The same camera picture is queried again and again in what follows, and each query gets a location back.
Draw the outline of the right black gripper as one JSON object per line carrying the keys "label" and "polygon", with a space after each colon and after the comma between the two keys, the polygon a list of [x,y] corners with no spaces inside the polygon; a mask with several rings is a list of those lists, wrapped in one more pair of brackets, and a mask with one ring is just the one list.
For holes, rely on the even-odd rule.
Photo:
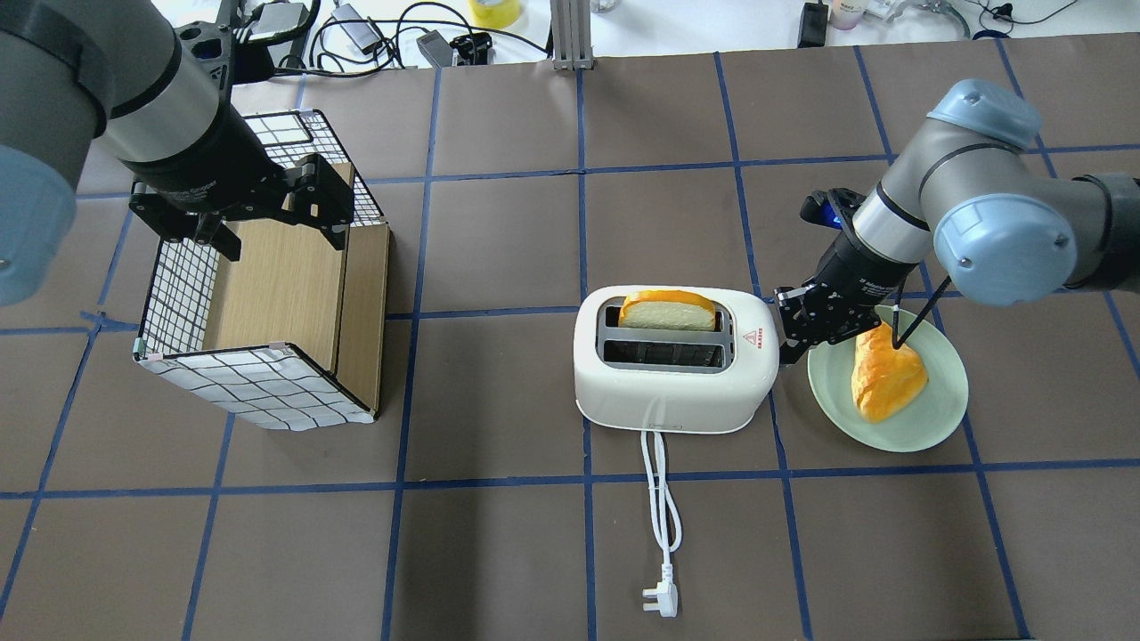
{"label": "right black gripper", "polygon": [[876,305],[907,278],[911,263],[896,263],[868,248],[852,227],[866,196],[850,188],[812,190],[801,208],[807,224],[837,228],[819,267],[798,287],[774,289],[783,332],[780,364],[798,364],[816,344],[840,344],[876,328]]}

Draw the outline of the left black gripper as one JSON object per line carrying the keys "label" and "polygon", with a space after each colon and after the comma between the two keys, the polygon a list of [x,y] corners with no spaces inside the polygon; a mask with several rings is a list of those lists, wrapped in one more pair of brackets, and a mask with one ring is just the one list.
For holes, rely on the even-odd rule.
{"label": "left black gripper", "polygon": [[270,219],[321,232],[334,250],[347,250],[355,222],[355,167],[318,153],[282,167],[264,155],[225,151],[219,157],[176,163],[131,163],[135,186],[146,186],[129,206],[160,240],[192,240],[225,260],[241,260],[241,237],[225,222]]}

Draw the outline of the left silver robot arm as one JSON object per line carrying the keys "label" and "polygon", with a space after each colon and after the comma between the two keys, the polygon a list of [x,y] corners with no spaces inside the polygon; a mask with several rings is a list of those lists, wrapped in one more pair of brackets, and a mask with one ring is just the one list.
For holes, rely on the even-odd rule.
{"label": "left silver robot arm", "polygon": [[233,86],[272,78],[241,5],[172,26],[150,1],[5,1],[3,305],[36,294],[75,216],[93,143],[135,175],[131,210],[166,242],[241,259],[231,222],[304,224],[347,246],[353,187],[327,159],[285,169],[233,107]]}

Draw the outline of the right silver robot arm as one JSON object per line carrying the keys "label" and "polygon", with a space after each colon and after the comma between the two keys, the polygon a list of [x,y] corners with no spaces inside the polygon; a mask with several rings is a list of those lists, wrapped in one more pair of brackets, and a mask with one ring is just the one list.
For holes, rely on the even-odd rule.
{"label": "right silver robot arm", "polygon": [[1135,177],[1032,175],[1021,155],[1041,125],[1039,109],[1013,91],[966,78],[868,194],[807,195],[803,220],[838,234],[799,287],[775,289],[781,364],[874,328],[876,306],[929,253],[956,292],[992,307],[1054,289],[1137,292]]}

